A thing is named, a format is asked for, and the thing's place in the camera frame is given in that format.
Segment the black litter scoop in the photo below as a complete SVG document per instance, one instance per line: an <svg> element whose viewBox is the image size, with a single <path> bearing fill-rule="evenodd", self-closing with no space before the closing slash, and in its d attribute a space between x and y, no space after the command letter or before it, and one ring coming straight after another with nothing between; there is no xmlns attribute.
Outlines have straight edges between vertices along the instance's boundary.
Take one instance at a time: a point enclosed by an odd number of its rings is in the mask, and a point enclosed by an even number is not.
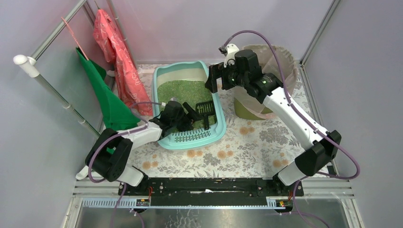
<svg viewBox="0 0 403 228"><path fill-rule="evenodd" d="M209 130L210 129L209 117L216 115L214 102L211 100L207 102L197 103L196 111L202 116L204 129Z"/></svg>

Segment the teal litter box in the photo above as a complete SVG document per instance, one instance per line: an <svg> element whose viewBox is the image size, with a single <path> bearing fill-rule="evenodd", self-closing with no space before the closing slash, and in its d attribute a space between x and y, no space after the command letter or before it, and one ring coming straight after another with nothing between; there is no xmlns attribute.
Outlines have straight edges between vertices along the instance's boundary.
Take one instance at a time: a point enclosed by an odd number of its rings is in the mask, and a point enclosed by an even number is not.
<svg viewBox="0 0 403 228"><path fill-rule="evenodd" d="M179 62L155 69L152 80L152 97L159 102L157 89L170 81L202 81L208 79L208 67L201 61ZM159 145L168 150L189 150L214 143L222 138L226 131L224 113L217 93L210 94L214 103L216 123L208 130L203 127L196 130L171 133L158 141Z"/></svg>

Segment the bin with plastic liner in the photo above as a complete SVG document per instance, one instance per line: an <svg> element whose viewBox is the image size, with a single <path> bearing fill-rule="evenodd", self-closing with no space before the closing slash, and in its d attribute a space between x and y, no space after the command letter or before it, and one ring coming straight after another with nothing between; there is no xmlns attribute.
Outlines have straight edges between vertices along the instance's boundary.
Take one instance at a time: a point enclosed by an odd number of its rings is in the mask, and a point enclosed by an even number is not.
<svg viewBox="0 0 403 228"><path fill-rule="evenodd" d="M287 90L290 94L293 94L298 72L296 61L291 52L284 47L273 46L280 63L280 66L278 66L274 54L268 45L246 45L241 49L250 49L257 54L263 73L272 73L278 79L281 79L279 71L282 70ZM237 117L246 120L267 120L276 117L270 109L249 96L247 91L242 87L234 88L234 111Z"/></svg>

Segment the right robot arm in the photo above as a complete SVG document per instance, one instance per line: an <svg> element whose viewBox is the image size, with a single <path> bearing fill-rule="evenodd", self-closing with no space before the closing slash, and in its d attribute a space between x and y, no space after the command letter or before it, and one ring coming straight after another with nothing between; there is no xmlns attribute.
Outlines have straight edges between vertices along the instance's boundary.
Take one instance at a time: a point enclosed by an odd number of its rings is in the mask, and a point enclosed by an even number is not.
<svg viewBox="0 0 403 228"><path fill-rule="evenodd" d="M326 166L337 153L332 144L340 144L341 135L329 132L295 104L286 87L272 73L263 73L258 57L250 49L237 47L223 48L223 62L209 66L205 83L211 93L217 92L217 79L221 79L222 89L242 87L247 94L273 111L292 131L304 152L273 176L274 187L281 189L294 184L305 176L313 176Z"/></svg>

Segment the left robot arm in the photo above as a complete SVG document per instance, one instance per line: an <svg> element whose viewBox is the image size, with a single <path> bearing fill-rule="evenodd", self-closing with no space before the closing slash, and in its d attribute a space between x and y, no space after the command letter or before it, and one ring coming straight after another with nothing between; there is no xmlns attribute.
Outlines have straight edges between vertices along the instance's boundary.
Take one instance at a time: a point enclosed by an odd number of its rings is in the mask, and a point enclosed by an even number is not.
<svg viewBox="0 0 403 228"><path fill-rule="evenodd" d="M133 148L166 138L173 130L188 131L203 119L187 102L169 101L164 110L144 125L121 131L106 128L86 157L88 177L93 183L119 181L138 186L145 174L128 165Z"/></svg>

